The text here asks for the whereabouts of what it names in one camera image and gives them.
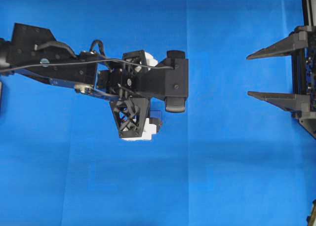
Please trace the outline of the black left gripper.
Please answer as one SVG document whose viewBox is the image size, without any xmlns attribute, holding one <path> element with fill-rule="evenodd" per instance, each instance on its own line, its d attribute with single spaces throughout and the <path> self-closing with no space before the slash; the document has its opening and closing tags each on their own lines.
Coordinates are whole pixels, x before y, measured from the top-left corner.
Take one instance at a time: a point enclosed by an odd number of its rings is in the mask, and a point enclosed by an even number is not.
<svg viewBox="0 0 316 226">
<path fill-rule="evenodd" d="M 158 61 L 144 50 L 123 54 L 124 63 L 109 62 L 108 69 L 98 72 L 96 88 L 117 97 L 110 108 L 118 130 L 125 141 L 150 141 L 162 122 L 150 117 L 151 98 L 136 91 L 137 78 Z"/>
</svg>

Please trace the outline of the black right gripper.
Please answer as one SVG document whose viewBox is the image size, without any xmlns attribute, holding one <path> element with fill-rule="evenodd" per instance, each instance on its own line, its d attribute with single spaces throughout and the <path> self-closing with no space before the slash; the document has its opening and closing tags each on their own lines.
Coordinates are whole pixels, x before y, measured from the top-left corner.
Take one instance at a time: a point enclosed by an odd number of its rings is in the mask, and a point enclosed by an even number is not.
<svg viewBox="0 0 316 226">
<path fill-rule="evenodd" d="M 310 111 L 316 111 L 315 26 L 298 26 L 288 37 L 248 55 L 246 59 L 254 60 L 291 54 L 295 94 L 254 91 L 248 91 L 247 94 L 286 112 L 291 112 L 296 118 L 307 118 L 310 117 Z"/>
</svg>

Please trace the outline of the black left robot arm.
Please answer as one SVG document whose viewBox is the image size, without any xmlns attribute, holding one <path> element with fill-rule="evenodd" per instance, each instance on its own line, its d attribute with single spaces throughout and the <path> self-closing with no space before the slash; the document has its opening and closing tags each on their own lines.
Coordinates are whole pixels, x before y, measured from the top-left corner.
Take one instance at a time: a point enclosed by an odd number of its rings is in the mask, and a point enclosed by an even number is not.
<svg viewBox="0 0 316 226">
<path fill-rule="evenodd" d="M 20 74 L 108 101 L 118 136 L 126 141 L 148 141 L 159 132 L 162 121 L 150 111 L 153 95 L 138 86 L 144 75 L 167 70 L 144 50 L 109 58 L 98 39 L 76 54 L 49 29 L 25 24 L 15 24 L 11 40 L 0 41 L 1 75 Z"/>
</svg>

